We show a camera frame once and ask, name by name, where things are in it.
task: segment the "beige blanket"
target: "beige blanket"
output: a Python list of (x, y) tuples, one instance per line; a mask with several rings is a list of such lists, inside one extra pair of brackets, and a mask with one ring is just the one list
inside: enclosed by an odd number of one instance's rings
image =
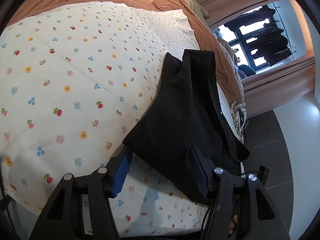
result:
[[(26, 0), (17, 10), (15, 15), (9, 22), (13, 24), (25, 17), (38, 15), (42, 12), (57, 8), (61, 5), (89, 2), (94, 0)], [(115, 3), (125, 3), (127, 6), (135, 8), (143, 8), (152, 11), (168, 11), (182, 9), (183, 13), (188, 17), (189, 24), (195, 32), (196, 40), (201, 50), (211, 50), (215, 52), (216, 57), (216, 76), (218, 84), (225, 94), (229, 104), (236, 101), (242, 103), (244, 96), (238, 86), (236, 76), (230, 67), (228, 59), (217, 39), (209, 32), (204, 24), (196, 17), (185, 0), (96, 0), (96, 1), (112, 1)]]

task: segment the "black cable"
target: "black cable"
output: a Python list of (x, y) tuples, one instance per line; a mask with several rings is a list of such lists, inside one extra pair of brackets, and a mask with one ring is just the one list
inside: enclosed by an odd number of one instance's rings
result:
[(248, 173), (259, 173), (260, 175), (263, 175), (263, 173), (261, 171), (246, 171), (246, 172), (242, 173), (241, 176), (248, 174)]
[(208, 215), (208, 213), (209, 213), (210, 209), (211, 209), (211, 206), (209, 206), (209, 207), (208, 207), (207, 211), (206, 211), (206, 212), (205, 212), (205, 214), (204, 214), (204, 217), (203, 217), (203, 220), (202, 220), (202, 225), (201, 225), (201, 230), (200, 230), (200, 232), (201, 232), (201, 234), (200, 234), (200, 238), (201, 238), (202, 233), (203, 233), (204, 221), (205, 221), (205, 219), (206, 219), (206, 217), (207, 217), (207, 215)]
[[(4, 186), (3, 186), (3, 181), (2, 181), (2, 173), (1, 173), (1, 165), (0, 165), (0, 190), (1, 190), (1, 193), (2, 193), (2, 197), (5, 198)], [(10, 224), (11, 224), (13, 230), (16, 233), (16, 229), (14, 228), (14, 225), (13, 225), (13, 222), (12, 222), (12, 219), (11, 219), (11, 215), (10, 215), (8, 206), (6, 208), (6, 211), (7, 211), (7, 214), (8, 214), (8, 218), (9, 218)]]

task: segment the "yellow flower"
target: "yellow flower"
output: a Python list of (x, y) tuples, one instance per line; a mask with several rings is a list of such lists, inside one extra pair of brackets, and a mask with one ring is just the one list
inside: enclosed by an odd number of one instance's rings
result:
[(86, 139), (88, 137), (87, 132), (81, 131), (80, 138)]
[(10, 157), (6, 157), (5, 161), (6, 161), (8, 167), (12, 166), (13, 163), (12, 163), (12, 160)]
[(65, 90), (65, 92), (69, 92), (69, 91), (71, 91), (71, 88), (70, 88), (70, 86), (64, 86), (64, 90)]
[(26, 73), (29, 73), (31, 71), (32, 67), (26, 67), (26, 69), (24, 70)]

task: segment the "silver screw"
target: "silver screw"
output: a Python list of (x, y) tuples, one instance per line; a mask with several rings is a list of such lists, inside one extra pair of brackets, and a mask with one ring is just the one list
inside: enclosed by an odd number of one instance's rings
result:
[(252, 180), (252, 181), (256, 181), (257, 180), (257, 176), (254, 175), (254, 174), (249, 174), (248, 178), (249, 178), (249, 180)]
[(214, 172), (217, 173), (217, 174), (222, 174), (223, 173), (223, 168), (220, 168), (220, 167), (215, 168)]
[(64, 178), (65, 180), (72, 179), (72, 174), (67, 173), (67, 174), (65, 174), (65, 175), (63, 176), (63, 178)]
[(106, 167), (101, 167), (98, 169), (99, 173), (106, 173), (107, 172), (107, 168)]

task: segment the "dark tile floor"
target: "dark tile floor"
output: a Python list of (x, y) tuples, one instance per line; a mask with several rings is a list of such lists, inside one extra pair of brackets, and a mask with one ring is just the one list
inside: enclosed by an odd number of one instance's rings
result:
[(260, 164), (270, 169), (265, 188), (289, 230), (293, 211), (292, 170), (287, 146), (273, 111), (249, 119), (244, 145), (250, 151), (249, 159), (243, 163), (245, 171), (259, 170)]

